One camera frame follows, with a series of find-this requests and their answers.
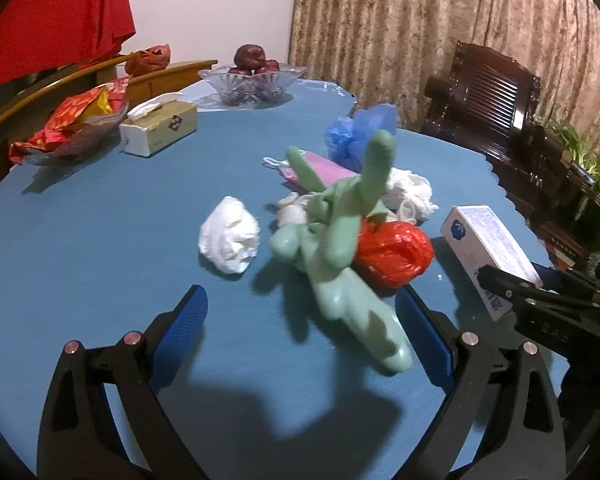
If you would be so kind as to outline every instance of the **white cloth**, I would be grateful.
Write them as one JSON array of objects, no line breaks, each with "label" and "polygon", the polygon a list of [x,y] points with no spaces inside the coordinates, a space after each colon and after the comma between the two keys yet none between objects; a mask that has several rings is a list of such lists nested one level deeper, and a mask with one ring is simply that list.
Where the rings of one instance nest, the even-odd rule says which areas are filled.
[{"label": "white cloth", "polygon": [[241,274],[258,253],[258,221],[237,198],[225,196],[200,228],[198,248],[226,274]]},{"label": "white cloth", "polygon": [[438,209],[431,203],[431,184],[423,176],[409,170],[392,168],[386,183],[382,202],[397,211],[398,220],[416,224]]},{"label": "white cloth", "polygon": [[299,195],[293,192],[280,200],[278,202],[278,227],[286,224],[306,224],[308,218],[305,208],[312,194]]}]

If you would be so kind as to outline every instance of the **blue printed logo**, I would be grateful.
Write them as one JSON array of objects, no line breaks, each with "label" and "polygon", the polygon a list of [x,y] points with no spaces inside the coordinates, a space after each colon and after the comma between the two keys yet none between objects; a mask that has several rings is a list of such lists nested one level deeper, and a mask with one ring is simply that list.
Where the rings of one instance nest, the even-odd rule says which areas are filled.
[{"label": "blue printed logo", "polygon": [[466,235],[466,229],[459,220],[454,220],[451,224],[451,235],[456,240],[462,240]]}]

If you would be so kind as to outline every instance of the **curtain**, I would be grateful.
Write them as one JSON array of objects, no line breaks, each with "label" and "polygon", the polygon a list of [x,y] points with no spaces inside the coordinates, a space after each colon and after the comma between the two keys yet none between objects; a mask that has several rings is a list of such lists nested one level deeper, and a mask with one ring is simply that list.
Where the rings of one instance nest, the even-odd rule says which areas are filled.
[{"label": "curtain", "polygon": [[542,78],[538,114],[571,122],[600,155],[600,10],[592,0],[296,0],[290,62],[368,107],[397,105],[418,131],[431,75],[456,41],[510,56]]}]

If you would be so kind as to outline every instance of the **blue plastic bag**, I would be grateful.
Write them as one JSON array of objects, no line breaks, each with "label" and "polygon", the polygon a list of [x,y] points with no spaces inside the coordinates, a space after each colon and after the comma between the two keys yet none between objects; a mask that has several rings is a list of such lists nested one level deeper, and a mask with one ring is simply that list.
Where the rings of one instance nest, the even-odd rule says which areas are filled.
[{"label": "blue plastic bag", "polygon": [[358,110],[353,119],[340,117],[324,133],[329,158],[343,168],[360,173],[371,136],[378,130],[395,135],[397,124],[397,109],[390,104]]}]

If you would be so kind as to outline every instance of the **red cloth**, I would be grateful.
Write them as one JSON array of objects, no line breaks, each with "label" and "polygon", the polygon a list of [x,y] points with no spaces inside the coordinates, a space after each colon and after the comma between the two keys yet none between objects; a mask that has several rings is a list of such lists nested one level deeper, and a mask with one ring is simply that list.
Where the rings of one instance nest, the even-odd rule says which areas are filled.
[{"label": "red cloth", "polygon": [[0,84],[120,52],[129,0],[11,0],[0,15]]}]

